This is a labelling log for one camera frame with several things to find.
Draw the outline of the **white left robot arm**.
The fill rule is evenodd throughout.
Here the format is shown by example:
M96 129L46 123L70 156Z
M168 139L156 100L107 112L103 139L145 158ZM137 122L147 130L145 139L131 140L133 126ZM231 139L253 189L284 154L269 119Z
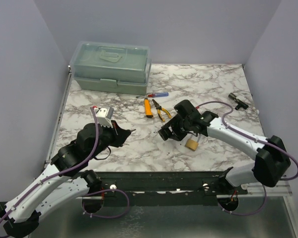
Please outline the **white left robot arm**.
M105 149L122 147L131 135L131 130L122 129L114 120L111 123L111 127L85 125L27 189L9 202L0 202L0 224L5 237L24 238L59 205L87 194L94 196L103 188L94 171L81 170Z

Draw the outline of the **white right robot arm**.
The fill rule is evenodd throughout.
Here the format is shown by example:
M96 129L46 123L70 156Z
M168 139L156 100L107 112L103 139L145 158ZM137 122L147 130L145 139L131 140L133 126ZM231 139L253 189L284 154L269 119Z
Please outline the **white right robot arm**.
M245 166L230 167L219 176L215 184L224 194L246 183L274 187L291 165L284 143L277 136L255 135L228 124L215 113L200 113L189 100L181 101L174 108L176 115L158 131L164 141L181 141L187 134L203 135L223 141L253 160Z

